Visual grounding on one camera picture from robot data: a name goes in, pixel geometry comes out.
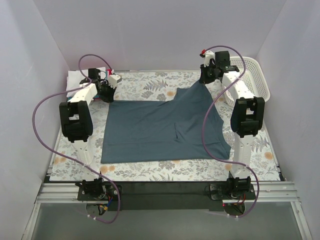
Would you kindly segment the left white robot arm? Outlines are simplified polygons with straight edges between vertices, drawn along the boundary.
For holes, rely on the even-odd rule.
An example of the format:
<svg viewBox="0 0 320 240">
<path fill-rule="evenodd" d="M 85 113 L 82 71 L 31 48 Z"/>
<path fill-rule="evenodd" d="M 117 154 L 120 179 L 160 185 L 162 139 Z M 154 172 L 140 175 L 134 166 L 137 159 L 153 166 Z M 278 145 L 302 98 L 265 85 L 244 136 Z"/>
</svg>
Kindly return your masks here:
<svg viewBox="0 0 320 240">
<path fill-rule="evenodd" d="M 59 104 L 61 130 L 74 148 L 77 160 L 84 167 L 82 180 L 76 185 L 82 189 L 83 194 L 95 200 L 102 200 L 106 197 L 107 191 L 102 177 L 97 174 L 99 169 L 94 163 L 92 147 L 94 126 L 89 105 L 96 96 L 107 103 L 113 102 L 117 85 L 122 77 L 113 70 L 103 73 L 98 68 L 88 69 L 85 75 L 91 78 L 91 83 L 75 71 L 68 74 L 67 79 L 77 83 L 80 90 L 76 90 L 68 101 Z"/>
</svg>

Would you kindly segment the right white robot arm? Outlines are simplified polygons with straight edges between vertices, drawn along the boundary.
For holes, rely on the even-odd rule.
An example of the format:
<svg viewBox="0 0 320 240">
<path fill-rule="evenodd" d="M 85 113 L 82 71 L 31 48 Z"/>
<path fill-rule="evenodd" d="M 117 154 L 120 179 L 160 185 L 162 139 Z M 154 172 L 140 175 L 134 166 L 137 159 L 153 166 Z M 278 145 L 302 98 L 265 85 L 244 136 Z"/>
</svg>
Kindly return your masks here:
<svg viewBox="0 0 320 240">
<path fill-rule="evenodd" d="M 265 100 L 247 88 L 241 79 L 244 73 L 231 64 L 228 51 L 203 50 L 200 56 L 204 59 L 200 66 L 200 83 L 209 84 L 220 80 L 234 100 L 230 119 L 235 139 L 232 167 L 227 180 L 210 185 L 209 193 L 213 200 L 254 196 L 249 167 L 254 138 L 263 126 Z"/>
</svg>

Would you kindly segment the blue grey t shirt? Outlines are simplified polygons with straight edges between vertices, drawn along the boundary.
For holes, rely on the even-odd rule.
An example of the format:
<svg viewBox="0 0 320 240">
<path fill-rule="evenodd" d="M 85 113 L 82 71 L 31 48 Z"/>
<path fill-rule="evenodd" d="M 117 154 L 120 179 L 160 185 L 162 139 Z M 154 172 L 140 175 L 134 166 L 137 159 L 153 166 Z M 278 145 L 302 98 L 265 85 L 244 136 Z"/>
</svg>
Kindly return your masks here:
<svg viewBox="0 0 320 240">
<path fill-rule="evenodd" d="M 102 164 L 230 157 L 224 121 L 208 88 L 195 82 L 170 101 L 114 101 L 109 105 Z"/>
</svg>

